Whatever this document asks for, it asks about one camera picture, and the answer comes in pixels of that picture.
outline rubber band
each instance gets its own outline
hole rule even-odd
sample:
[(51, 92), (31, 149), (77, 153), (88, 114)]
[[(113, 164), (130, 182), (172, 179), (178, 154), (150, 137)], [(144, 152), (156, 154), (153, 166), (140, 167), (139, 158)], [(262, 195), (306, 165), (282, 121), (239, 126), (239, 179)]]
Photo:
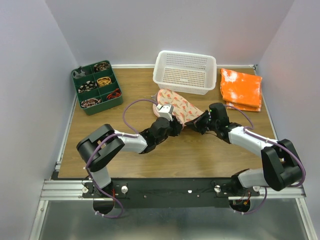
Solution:
[(94, 81), (87, 81), (85, 84), (81, 85), (78, 88), (78, 93), (82, 94), (84, 92), (89, 92), (92, 89), (96, 89), (96, 88), (97, 88), (97, 85)]
[(99, 104), (101, 102), (102, 102), (101, 99), (89, 98), (89, 99), (84, 100), (84, 101), (81, 102), (81, 107), (83, 109), (86, 109), (86, 108), (90, 108), (90, 107), (92, 107), (94, 105), (97, 105), (97, 104)]
[(114, 90), (112, 93), (110, 93), (108, 96), (106, 96), (107, 100), (110, 99), (115, 99), (121, 96), (121, 91), (119, 88), (117, 88), (116, 90)]
[(98, 83), (99, 87), (104, 87), (112, 83), (111, 78), (108, 76), (101, 77), (96, 82)]
[(110, 63), (108, 63), (108, 62), (105, 62), (105, 61), (99, 62), (99, 63), (97, 63), (96, 65), (93, 66), (93, 72), (94, 73), (98, 73), (98, 72), (107, 70), (110, 67), (111, 67)]

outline folded cloth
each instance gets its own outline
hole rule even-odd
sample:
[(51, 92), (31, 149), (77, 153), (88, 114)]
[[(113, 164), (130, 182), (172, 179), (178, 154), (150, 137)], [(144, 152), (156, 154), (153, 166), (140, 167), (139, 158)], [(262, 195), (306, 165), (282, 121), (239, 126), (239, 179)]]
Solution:
[(260, 112), (261, 76), (221, 69), (220, 91), (227, 105), (241, 110)]
[[(203, 111), (188, 102), (184, 97), (169, 89), (160, 89), (155, 95), (155, 99), (157, 103), (161, 105), (171, 104), (173, 106), (172, 114), (176, 116), (177, 120), (183, 125), (203, 113)], [(153, 104), (153, 112), (157, 117), (160, 116), (155, 104)]]

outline orange cloth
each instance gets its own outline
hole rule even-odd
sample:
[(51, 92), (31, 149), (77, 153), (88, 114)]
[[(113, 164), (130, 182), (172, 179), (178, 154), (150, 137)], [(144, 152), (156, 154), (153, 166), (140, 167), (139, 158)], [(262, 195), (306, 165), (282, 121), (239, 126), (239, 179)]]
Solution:
[(220, 90), (227, 105), (244, 111), (260, 112), (262, 105), (261, 76), (221, 69)]

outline green organizer tray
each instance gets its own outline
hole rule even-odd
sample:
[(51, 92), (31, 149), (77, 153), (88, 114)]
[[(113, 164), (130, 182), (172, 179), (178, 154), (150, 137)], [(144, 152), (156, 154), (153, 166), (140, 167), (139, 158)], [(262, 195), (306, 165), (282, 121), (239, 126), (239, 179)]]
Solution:
[[(123, 97), (122, 97), (121, 87), (119, 86), (117, 77), (116, 77), (111, 65), (110, 65), (110, 68), (108, 68), (107, 70), (94, 73), (94, 65), (96, 65), (98, 63), (102, 63), (102, 62), (107, 62), (110, 64), (110, 62), (108, 60), (104, 60), (104, 61), (99, 61), (99, 62), (90, 64), (87, 66), (83, 66), (82, 69), (87, 73), (87, 75), (84, 77), (78, 78), (78, 79), (75, 79), (72, 76), (72, 72), (74, 70), (77, 70), (77, 68), (71, 71), (71, 77), (73, 80), (73, 85), (75, 87), (76, 96), (77, 96), (80, 108), (82, 108), (87, 115), (93, 115), (93, 114), (102, 112), (104, 110), (111, 109), (113, 107), (121, 105), (124, 102)], [(98, 87), (98, 88), (92, 89), (92, 90), (84, 92), (84, 93), (78, 93), (79, 87), (81, 85), (85, 84), (87, 81), (94, 81), (96, 83), (96, 85), (98, 86), (97, 80), (102, 77), (110, 77), (111, 84), (109, 84), (107, 86), (103, 86), (103, 87)], [(107, 100), (107, 96), (116, 89), (120, 89), (121, 96)], [(82, 101), (87, 100), (87, 99), (91, 99), (91, 98), (95, 98), (98, 100), (102, 99), (102, 102), (97, 105), (87, 107), (87, 108), (81, 107)]]

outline gray wall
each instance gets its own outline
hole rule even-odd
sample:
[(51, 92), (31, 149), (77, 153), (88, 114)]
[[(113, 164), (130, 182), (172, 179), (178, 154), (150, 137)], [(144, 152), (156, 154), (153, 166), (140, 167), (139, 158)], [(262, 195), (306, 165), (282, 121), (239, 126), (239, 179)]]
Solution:
[(320, 1), (296, 0), (258, 66), (280, 139), (293, 141), (306, 168), (306, 203), (320, 236)]
[(77, 65), (43, 0), (0, 7), (0, 239), (28, 239), (75, 96)]
[(293, 0), (45, 0), (81, 65), (154, 64), (161, 50), (256, 64)]

